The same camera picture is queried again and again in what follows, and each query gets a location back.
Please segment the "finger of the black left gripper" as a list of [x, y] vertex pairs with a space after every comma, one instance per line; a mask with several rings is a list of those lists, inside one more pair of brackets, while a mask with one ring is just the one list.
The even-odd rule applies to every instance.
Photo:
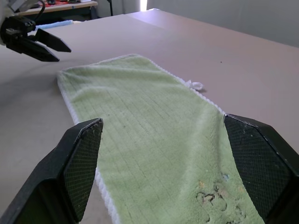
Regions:
[[60, 38], [46, 32], [43, 29], [38, 29], [35, 35], [35, 40], [45, 44], [47, 47], [58, 52], [71, 52], [69, 46]]
[[27, 38], [19, 38], [16, 43], [22, 53], [34, 59], [42, 62], [59, 62], [59, 59], [51, 51], [35, 41]]

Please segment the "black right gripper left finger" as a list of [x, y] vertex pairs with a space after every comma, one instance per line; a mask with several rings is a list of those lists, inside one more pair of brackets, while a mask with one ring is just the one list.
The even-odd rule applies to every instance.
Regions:
[[34, 168], [0, 218], [2, 224], [78, 224], [91, 193], [103, 120], [68, 129]]

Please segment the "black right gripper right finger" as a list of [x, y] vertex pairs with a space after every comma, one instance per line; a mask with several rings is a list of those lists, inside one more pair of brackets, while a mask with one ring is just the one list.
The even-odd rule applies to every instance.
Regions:
[[267, 224], [299, 222], [299, 155], [270, 125], [224, 117], [243, 185]]

